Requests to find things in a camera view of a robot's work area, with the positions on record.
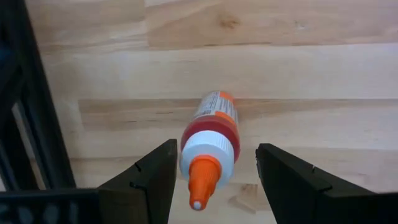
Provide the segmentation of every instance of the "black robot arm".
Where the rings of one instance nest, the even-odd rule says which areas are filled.
[[[397,193],[376,194],[271,144],[260,144],[256,158],[278,224],[398,223]]]

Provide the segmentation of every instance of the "white cap base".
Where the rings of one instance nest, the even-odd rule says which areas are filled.
[[[234,169],[234,149],[228,138],[216,131],[200,131],[191,136],[180,159],[180,170],[185,179],[189,180],[191,161],[200,155],[213,156],[220,162],[222,171],[217,188],[227,184]]]

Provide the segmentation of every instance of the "white nozzle tip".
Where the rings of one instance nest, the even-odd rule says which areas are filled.
[[[201,203],[200,202],[194,202],[193,203],[193,209],[201,210]]]

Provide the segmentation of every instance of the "bottle label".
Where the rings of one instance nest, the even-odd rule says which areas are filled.
[[[223,91],[214,91],[206,95],[193,115],[193,119],[201,116],[219,116],[233,125],[238,125],[238,113],[234,107],[233,97]]]

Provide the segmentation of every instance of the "black metal frame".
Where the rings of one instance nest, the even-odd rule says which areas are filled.
[[[74,188],[72,170],[23,0],[0,1],[0,174],[7,190],[38,189],[11,113],[17,103],[46,189]]]

